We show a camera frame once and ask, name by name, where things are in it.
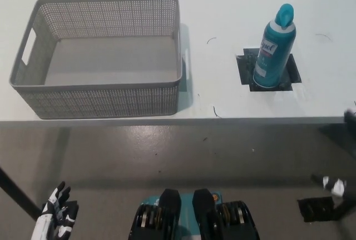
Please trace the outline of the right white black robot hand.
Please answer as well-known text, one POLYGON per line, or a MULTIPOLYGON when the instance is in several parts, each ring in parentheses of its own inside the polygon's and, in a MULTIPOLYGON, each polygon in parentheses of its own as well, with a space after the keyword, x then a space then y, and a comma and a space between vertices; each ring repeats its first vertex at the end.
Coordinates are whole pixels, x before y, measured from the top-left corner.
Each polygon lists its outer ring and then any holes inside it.
MULTIPOLYGON (((355 141, 355 112, 344 112, 344 124, 351 139, 355 141)), ((311 180, 337 197, 355 201, 355 182, 323 174, 312 174, 311 180)))

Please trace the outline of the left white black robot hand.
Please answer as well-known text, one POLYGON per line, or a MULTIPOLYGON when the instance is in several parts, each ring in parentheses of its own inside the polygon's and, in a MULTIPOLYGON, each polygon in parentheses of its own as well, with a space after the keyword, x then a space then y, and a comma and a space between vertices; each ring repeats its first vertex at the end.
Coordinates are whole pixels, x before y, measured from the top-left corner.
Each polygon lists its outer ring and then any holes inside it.
POLYGON ((68 201, 70 191, 64 181, 54 189, 36 220, 32 239, 70 238, 79 209, 77 201, 68 201))

